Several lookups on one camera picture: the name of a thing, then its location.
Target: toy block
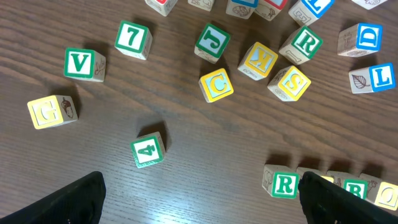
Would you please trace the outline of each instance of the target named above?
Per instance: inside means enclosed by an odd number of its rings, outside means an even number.
[[[195,54],[210,63],[216,63],[223,54],[231,36],[211,24],[206,24],[195,45]]]
[[[214,0],[188,0],[188,3],[210,12],[213,7]]]
[[[287,0],[259,0],[259,5],[254,13],[271,21],[281,12],[286,3]]]
[[[120,23],[114,46],[127,56],[147,60],[152,34],[147,27],[128,21]]]
[[[289,10],[289,15],[300,26],[309,26],[324,15],[335,0],[298,0]]]
[[[234,93],[234,88],[226,70],[223,68],[202,76],[199,79],[199,86],[207,103],[212,103]]]
[[[376,24],[356,24],[340,32],[337,54],[347,57],[362,57],[381,48],[383,26]]]
[[[314,174],[323,177],[324,179],[326,179],[329,182],[334,182],[335,180],[332,177],[329,177],[325,174],[323,174],[320,170],[317,169],[310,169],[310,168],[305,168],[305,167],[298,167],[296,169],[296,173],[298,173],[298,175],[300,176],[300,179],[303,177],[305,172],[313,172]]]
[[[225,13],[242,19],[249,19],[258,4],[259,0],[228,0]]]
[[[322,43],[323,40],[318,35],[303,26],[290,35],[279,53],[294,65],[300,65],[311,60]]]
[[[27,107],[35,129],[56,127],[78,119],[70,96],[47,96],[28,102]]]
[[[286,166],[265,165],[262,187],[275,198],[295,199],[300,177]]]
[[[329,170],[326,174],[334,178],[334,184],[337,186],[342,187],[346,191],[351,192],[361,199],[366,198],[366,194],[368,192],[368,183],[365,180],[361,180],[359,177],[346,172]]]
[[[162,136],[158,131],[137,138],[130,143],[130,147],[138,168],[162,162],[166,153]]]
[[[374,7],[386,2],[387,0],[352,0],[356,4],[364,7],[367,10],[373,9]]]
[[[398,185],[387,183],[367,174],[361,174],[359,178],[368,182],[368,192],[366,195],[368,202],[389,210],[397,210]]]
[[[257,81],[268,76],[277,59],[278,54],[256,42],[246,52],[238,70]]]
[[[145,0],[147,5],[162,16],[167,16],[173,9],[178,0]]]
[[[282,69],[268,84],[268,89],[282,101],[297,101],[310,86],[309,80],[295,66]]]
[[[374,93],[396,87],[392,63],[353,70],[348,75],[354,94]]]
[[[77,80],[103,82],[106,59],[94,50],[68,47],[65,52],[63,74]]]

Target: alphabet block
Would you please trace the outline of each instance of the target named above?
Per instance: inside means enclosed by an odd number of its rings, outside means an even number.
[[[381,3],[386,2],[387,0],[352,0],[352,1],[364,7],[365,9],[370,10],[380,5]]]
[[[326,174],[334,178],[334,184],[337,186],[342,187],[361,199],[366,198],[368,183],[365,180],[361,180],[360,178],[345,172],[328,171]]]
[[[351,91],[355,94],[374,93],[396,87],[392,63],[353,70],[348,75]]]
[[[324,15],[335,0],[298,0],[289,15],[300,25],[309,26]]]
[[[213,7],[214,0],[188,0],[188,3],[210,12]]]
[[[383,26],[376,24],[356,24],[340,32],[337,54],[347,57],[362,57],[381,48]]]
[[[310,86],[309,80],[295,66],[282,69],[268,84],[268,89],[282,101],[297,101]]]
[[[262,187],[275,198],[295,199],[300,177],[286,166],[265,165]]]
[[[103,82],[106,59],[94,50],[67,48],[63,74],[84,81]]]
[[[130,147],[138,168],[162,162],[166,153],[162,136],[158,131],[137,138],[130,143]]]
[[[314,174],[316,174],[316,175],[319,175],[320,177],[323,177],[324,179],[326,179],[327,181],[329,181],[329,182],[334,182],[335,180],[334,180],[334,178],[332,178],[332,177],[329,177],[329,176],[327,176],[327,175],[325,175],[325,174],[323,174],[322,172],[320,172],[319,170],[317,170],[317,169],[310,169],[310,168],[304,168],[304,167],[298,167],[297,168],[297,170],[296,170],[296,173],[298,173],[298,175],[300,176],[300,179],[303,177],[303,175],[304,175],[304,173],[305,172],[313,172]]]
[[[398,186],[382,181],[367,174],[361,174],[360,179],[368,182],[366,200],[379,207],[396,211],[398,208]]]
[[[294,65],[300,65],[311,60],[322,43],[323,40],[318,35],[303,26],[290,35],[280,48],[279,53]]]
[[[226,13],[242,19],[249,19],[258,4],[259,0],[228,0]]]
[[[259,0],[259,5],[254,11],[257,15],[271,21],[285,7],[287,0]]]
[[[206,24],[195,45],[195,54],[210,63],[216,63],[231,37],[214,25]]]
[[[152,34],[147,27],[122,21],[114,46],[124,55],[147,60]]]
[[[162,16],[167,16],[178,0],[145,0],[147,5]]]
[[[78,119],[70,96],[47,96],[28,102],[27,107],[35,129],[56,127]]]
[[[212,103],[234,93],[234,88],[226,70],[223,68],[202,76],[199,79],[199,86],[207,103]]]
[[[256,42],[246,52],[238,70],[254,80],[260,80],[268,76],[277,59],[278,54]]]

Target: wooden table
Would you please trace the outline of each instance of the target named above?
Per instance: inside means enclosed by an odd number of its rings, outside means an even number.
[[[299,66],[311,80],[295,103],[283,103],[238,72],[259,41],[278,51],[299,26],[287,14],[272,21],[211,12],[179,0],[168,17],[144,0],[0,1],[0,217],[15,212],[98,170],[107,196],[101,223],[306,223],[299,199],[270,197],[261,187],[264,164],[362,170],[398,184],[398,89],[354,95],[348,72],[392,62],[398,70],[398,2],[367,11],[349,0],[311,25],[324,40],[314,59]],[[121,20],[150,28],[148,61],[116,50]],[[205,24],[231,34],[212,65],[193,53]],[[358,22],[384,26],[382,50],[361,58],[336,54],[341,30]],[[106,56],[104,83],[63,76],[67,47]],[[270,77],[290,63],[280,56]],[[198,78],[225,68],[235,92],[206,103]],[[27,102],[70,95],[79,121],[35,130]],[[137,169],[129,143],[162,131],[161,164]]]

